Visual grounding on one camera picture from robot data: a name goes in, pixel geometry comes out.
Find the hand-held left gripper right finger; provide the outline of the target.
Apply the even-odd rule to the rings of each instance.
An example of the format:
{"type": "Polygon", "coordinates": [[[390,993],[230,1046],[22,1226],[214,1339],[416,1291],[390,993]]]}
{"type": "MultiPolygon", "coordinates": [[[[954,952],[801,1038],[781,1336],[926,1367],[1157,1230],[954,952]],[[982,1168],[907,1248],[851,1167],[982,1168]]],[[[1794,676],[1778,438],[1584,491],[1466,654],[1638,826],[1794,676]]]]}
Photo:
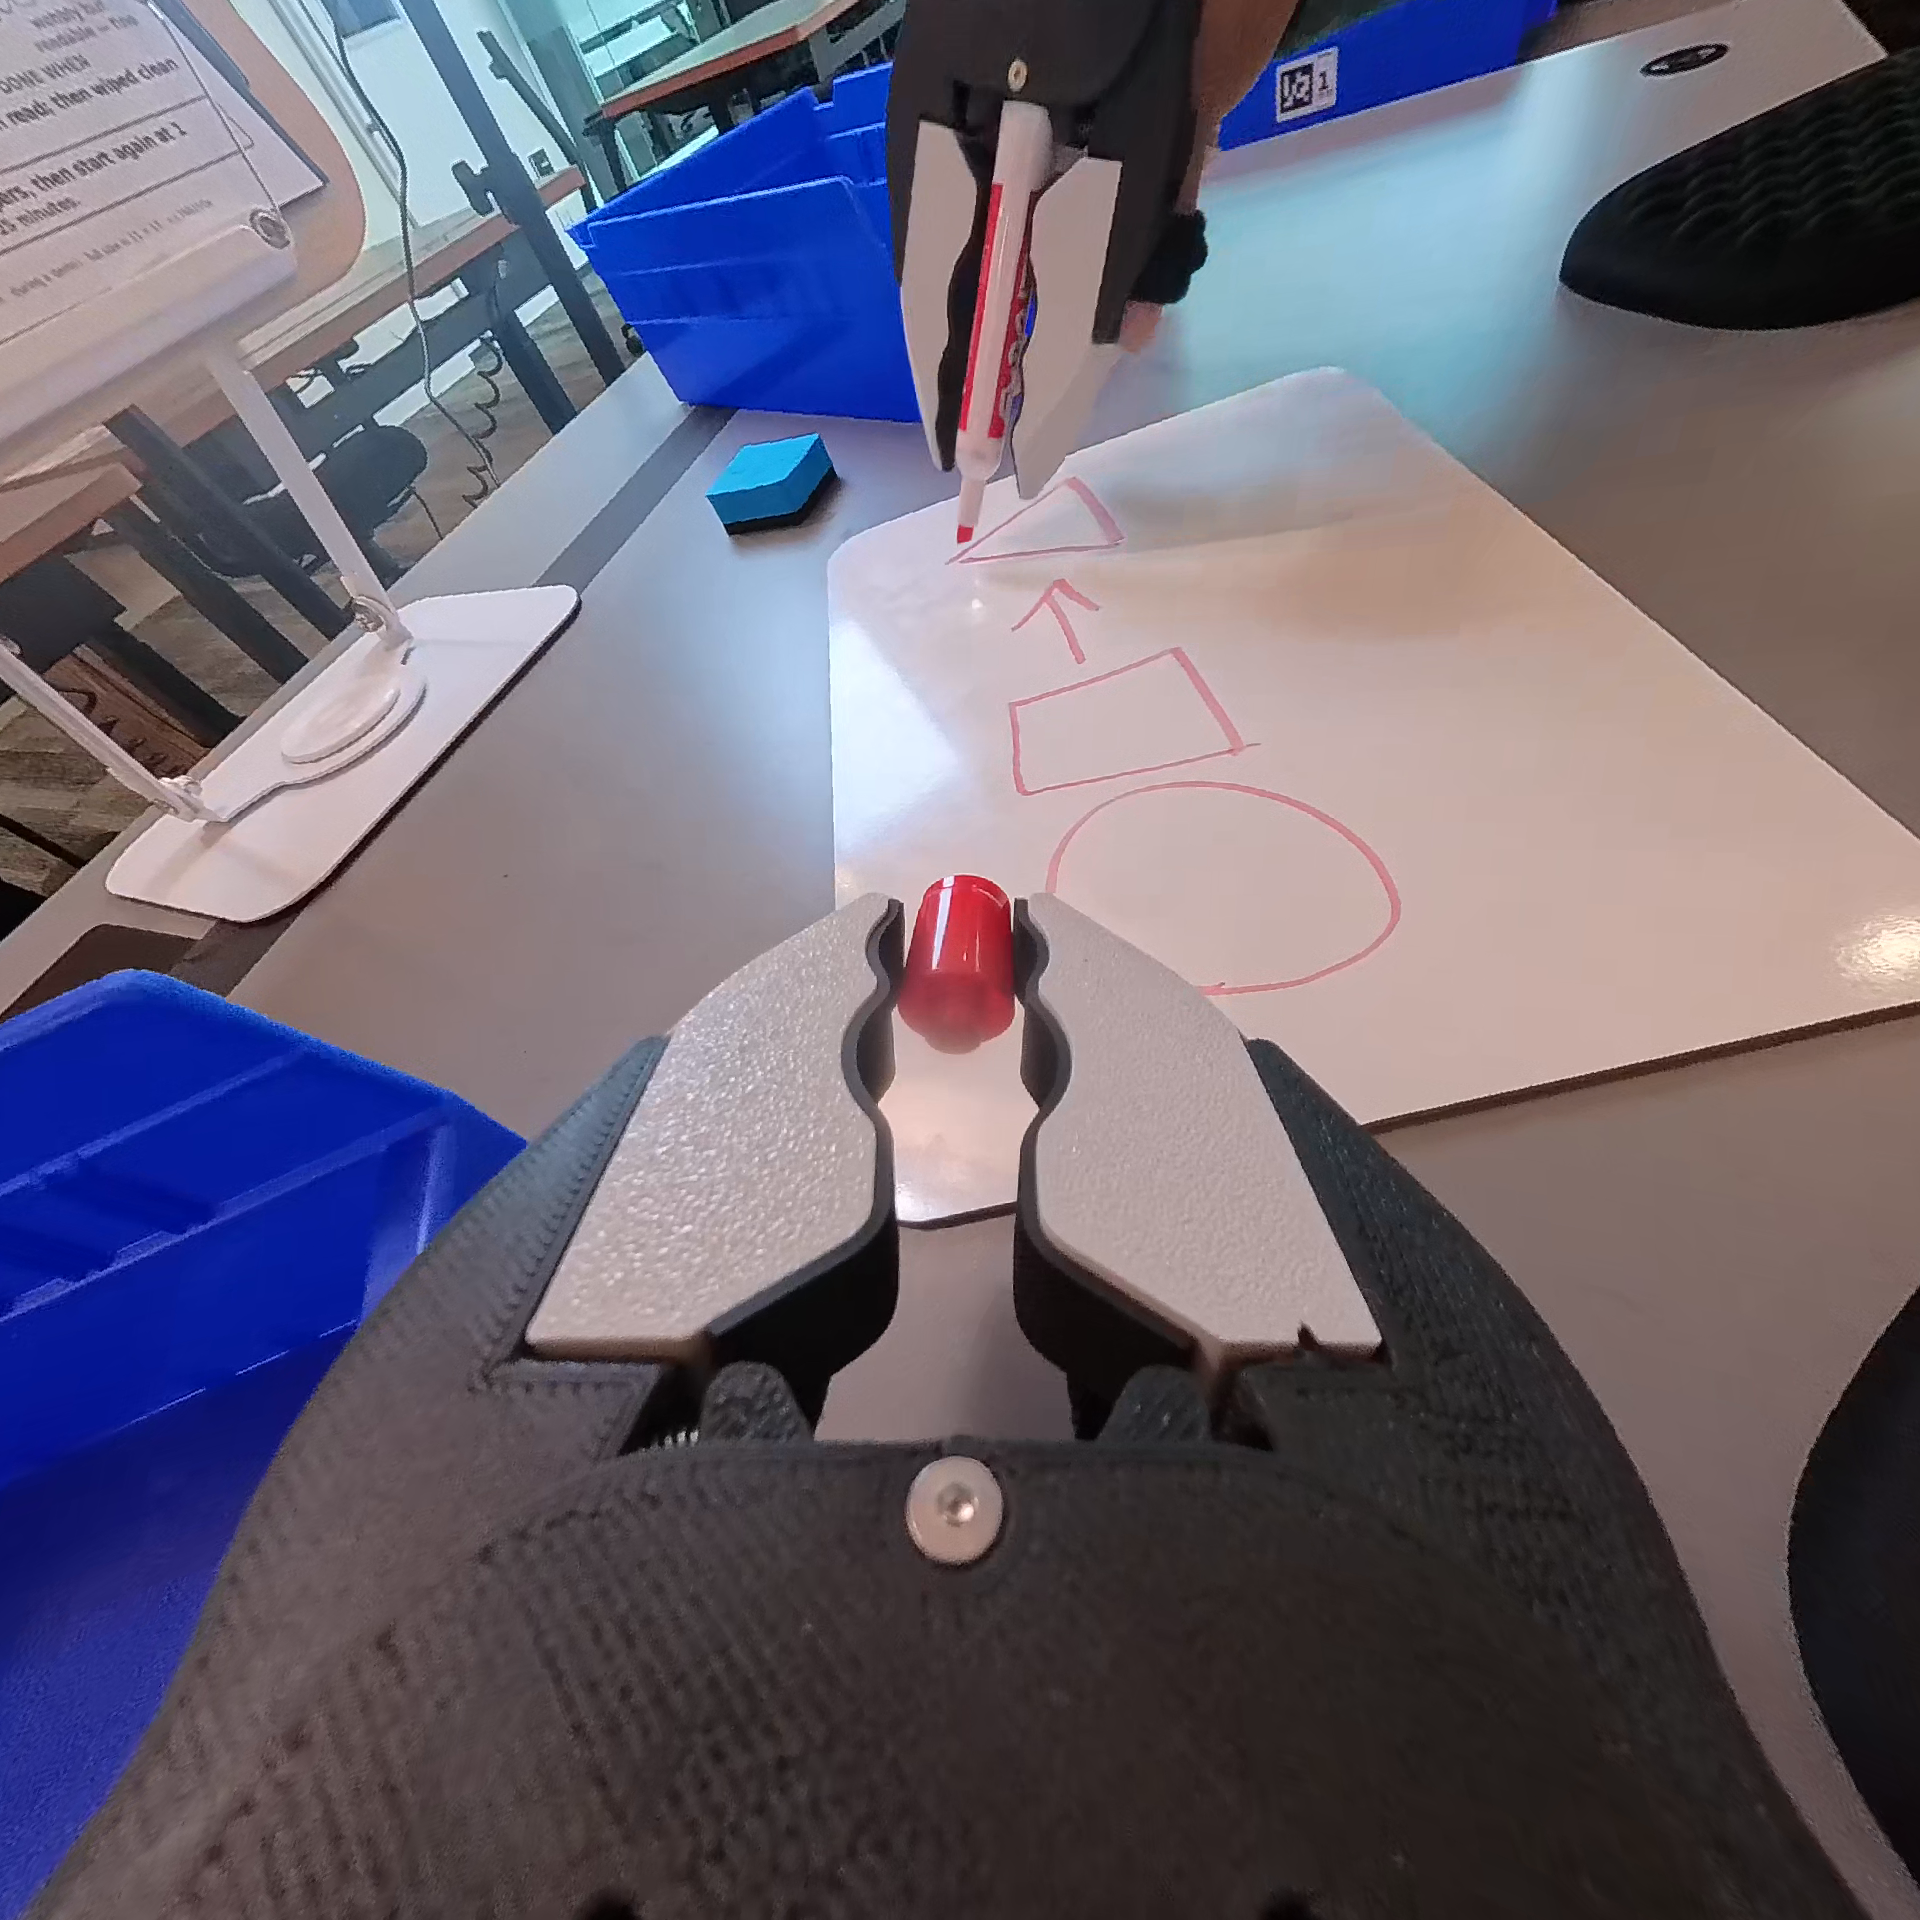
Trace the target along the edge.
{"type": "Polygon", "coordinates": [[[1201,1378],[1383,1332],[1249,1040],[1186,978],[1057,897],[1015,911],[1015,1307],[1071,1378],[1201,1378]]]}

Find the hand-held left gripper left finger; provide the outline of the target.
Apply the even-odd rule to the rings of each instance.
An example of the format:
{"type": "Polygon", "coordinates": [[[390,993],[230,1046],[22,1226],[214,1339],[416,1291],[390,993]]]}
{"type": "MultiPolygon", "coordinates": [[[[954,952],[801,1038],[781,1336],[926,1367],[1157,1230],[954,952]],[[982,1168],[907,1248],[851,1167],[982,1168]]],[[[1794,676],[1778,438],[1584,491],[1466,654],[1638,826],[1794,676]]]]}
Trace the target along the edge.
{"type": "Polygon", "coordinates": [[[857,897],[670,1033],[527,1328],[542,1360],[838,1374],[898,1297],[903,908],[857,897]]]}

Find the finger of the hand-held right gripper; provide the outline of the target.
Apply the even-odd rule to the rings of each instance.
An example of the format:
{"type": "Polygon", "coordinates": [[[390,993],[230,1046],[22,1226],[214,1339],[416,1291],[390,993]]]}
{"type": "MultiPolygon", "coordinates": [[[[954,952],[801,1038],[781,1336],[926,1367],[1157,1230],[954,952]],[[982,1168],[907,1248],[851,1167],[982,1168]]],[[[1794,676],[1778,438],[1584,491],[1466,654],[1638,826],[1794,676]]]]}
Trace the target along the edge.
{"type": "Polygon", "coordinates": [[[906,360],[933,462],[961,472],[976,295],[993,203],[993,147],[919,119],[897,180],[897,279],[906,360]]]}
{"type": "Polygon", "coordinates": [[[1018,336],[1014,466],[1022,502],[1046,491],[1078,447],[1119,358],[1117,321],[1105,321],[1120,164],[1033,147],[1038,188],[1025,231],[1027,327],[1018,336]]]}

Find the red dry erase marker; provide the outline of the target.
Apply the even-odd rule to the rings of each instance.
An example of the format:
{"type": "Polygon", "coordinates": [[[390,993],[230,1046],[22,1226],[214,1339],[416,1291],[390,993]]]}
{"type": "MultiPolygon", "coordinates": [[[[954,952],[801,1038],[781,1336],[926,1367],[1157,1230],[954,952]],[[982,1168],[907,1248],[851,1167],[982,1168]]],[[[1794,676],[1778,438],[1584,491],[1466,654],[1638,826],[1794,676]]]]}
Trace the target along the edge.
{"type": "Polygon", "coordinates": [[[987,488],[1001,468],[1014,433],[1030,230],[1048,184],[1050,158],[1048,111],[1008,103],[1000,114],[987,230],[954,447],[961,474],[955,502],[961,547],[976,535],[987,488]]]}

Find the blue plastic bin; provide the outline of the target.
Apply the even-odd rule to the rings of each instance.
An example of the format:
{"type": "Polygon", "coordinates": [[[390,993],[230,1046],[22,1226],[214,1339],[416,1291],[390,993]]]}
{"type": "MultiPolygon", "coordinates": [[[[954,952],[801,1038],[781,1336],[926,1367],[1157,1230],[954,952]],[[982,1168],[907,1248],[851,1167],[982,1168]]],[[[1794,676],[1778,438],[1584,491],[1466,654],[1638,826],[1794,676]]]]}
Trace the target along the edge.
{"type": "Polygon", "coordinates": [[[1230,153],[1510,70],[1557,2],[1302,6],[1259,82],[1223,118],[1230,153]]]}
{"type": "Polygon", "coordinates": [[[105,1802],[297,1412],[525,1148],[159,971],[2,1038],[2,1914],[105,1802]]]}
{"type": "Polygon", "coordinates": [[[571,230],[679,401],[919,424],[885,176],[891,74],[798,89],[571,230]]]}

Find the blue foam eraser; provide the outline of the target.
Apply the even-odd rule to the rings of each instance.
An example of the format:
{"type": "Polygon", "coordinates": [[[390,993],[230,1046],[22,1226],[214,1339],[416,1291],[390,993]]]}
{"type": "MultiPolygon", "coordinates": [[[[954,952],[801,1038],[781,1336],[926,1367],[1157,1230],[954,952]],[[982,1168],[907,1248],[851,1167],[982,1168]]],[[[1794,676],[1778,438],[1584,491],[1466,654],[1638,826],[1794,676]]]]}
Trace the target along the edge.
{"type": "Polygon", "coordinates": [[[712,481],[707,503],[730,537],[803,522],[838,481],[818,433],[744,447],[712,481]]]}

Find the red marker cap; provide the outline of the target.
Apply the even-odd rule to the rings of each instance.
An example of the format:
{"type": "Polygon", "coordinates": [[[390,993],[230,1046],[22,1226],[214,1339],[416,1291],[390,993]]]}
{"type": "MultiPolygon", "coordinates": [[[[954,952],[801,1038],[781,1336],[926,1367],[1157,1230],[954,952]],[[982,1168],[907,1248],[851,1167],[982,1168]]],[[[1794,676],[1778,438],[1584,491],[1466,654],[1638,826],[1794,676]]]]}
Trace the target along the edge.
{"type": "Polygon", "coordinates": [[[946,1057],[971,1054],[1014,1027],[1015,919],[995,880],[954,873],[926,889],[897,1008],[913,1033],[946,1057]]]}

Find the white whiteboard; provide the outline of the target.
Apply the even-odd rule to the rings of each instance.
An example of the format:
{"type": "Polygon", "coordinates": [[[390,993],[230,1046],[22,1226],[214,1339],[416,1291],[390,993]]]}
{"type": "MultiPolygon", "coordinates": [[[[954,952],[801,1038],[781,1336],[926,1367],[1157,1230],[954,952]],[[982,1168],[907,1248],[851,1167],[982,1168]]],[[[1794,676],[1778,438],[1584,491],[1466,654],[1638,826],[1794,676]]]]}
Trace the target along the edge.
{"type": "Polygon", "coordinates": [[[1322,369],[829,566],[834,902],[1057,894],[1365,1124],[1915,1007],[1915,838],[1322,369]]]}

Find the person's right hand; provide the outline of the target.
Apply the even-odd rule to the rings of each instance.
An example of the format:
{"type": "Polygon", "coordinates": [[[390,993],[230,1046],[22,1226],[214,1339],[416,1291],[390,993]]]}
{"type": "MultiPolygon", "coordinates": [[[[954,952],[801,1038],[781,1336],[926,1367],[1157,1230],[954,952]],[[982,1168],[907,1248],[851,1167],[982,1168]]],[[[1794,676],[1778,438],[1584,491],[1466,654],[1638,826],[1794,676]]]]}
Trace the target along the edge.
{"type": "Polygon", "coordinates": [[[1186,299],[1194,276],[1209,258],[1208,218],[1198,207],[1203,176],[1217,151],[1223,118],[1259,81],[1279,52],[1296,2],[1205,2],[1191,52],[1191,108],[1179,161],[1157,244],[1136,279],[1120,326],[1120,345],[1143,351],[1159,330],[1163,310],[1186,299]]]}

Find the black tape strip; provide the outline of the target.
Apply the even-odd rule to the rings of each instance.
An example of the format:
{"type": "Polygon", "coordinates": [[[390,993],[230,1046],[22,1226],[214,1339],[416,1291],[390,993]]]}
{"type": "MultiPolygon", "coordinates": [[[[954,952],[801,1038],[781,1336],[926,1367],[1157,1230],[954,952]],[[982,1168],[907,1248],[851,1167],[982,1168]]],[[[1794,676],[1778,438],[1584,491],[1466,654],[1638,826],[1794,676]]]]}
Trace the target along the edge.
{"type": "Polygon", "coordinates": [[[541,585],[585,593],[696,466],[734,415],[734,408],[690,408],[647,452],[633,475],[615,488],[609,506],[546,566],[541,585]]]}

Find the black stand pole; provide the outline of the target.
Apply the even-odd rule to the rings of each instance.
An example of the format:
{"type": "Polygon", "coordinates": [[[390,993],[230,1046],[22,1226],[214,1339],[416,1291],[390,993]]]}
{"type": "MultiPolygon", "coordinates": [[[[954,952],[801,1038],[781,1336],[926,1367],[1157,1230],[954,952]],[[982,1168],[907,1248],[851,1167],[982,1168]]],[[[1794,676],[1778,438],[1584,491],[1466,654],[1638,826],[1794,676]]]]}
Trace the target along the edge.
{"type": "Polygon", "coordinates": [[[546,433],[559,438],[578,416],[578,408],[522,323],[522,299],[534,294],[559,298],[576,343],[585,347],[607,386],[618,382],[632,358],[603,326],[587,284],[570,256],[568,241],[554,226],[537,184],[522,164],[505,129],[497,122],[490,99],[458,49],[442,10],[433,2],[403,2],[400,10],[480,155],[479,169],[455,164],[454,172],[467,180],[475,210],[499,214],[509,224],[509,239],[497,248],[499,275],[491,295],[490,336],[546,433]]]}

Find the wooden backing board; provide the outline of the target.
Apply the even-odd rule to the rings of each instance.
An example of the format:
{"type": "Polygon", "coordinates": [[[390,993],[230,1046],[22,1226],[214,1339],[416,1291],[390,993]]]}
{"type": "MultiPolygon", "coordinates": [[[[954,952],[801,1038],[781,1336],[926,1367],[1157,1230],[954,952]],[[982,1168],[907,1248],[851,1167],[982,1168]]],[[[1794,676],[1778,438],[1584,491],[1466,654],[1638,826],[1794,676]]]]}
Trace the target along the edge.
{"type": "Polygon", "coordinates": [[[294,288],[277,298],[275,314],[320,298],[341,284],[368,239],[368,210],[362,185],[338,130],[326,118],[326,96],[314,96],[306,67],[282,62],[286,44],[275,19],[271,38],[261,39],[251,19],[232,2],[189,2],[185,10],[233,59],[258,108],[319,164],[326,185],[297,201],[286,219],[295,239],[297,275],[294,288]]]}

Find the black office chair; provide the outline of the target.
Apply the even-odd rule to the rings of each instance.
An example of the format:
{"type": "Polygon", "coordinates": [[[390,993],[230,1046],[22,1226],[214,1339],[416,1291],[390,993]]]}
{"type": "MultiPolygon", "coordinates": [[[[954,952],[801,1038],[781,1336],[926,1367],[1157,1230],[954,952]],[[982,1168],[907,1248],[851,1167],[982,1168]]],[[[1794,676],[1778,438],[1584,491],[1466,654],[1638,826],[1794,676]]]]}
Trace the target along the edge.
{"type": "Polygon", "coordinates": [[[326,495],[357,537],[393,522],[427,472],[427,448],[406,426],[363,424],[314,466],[326,495]]]}

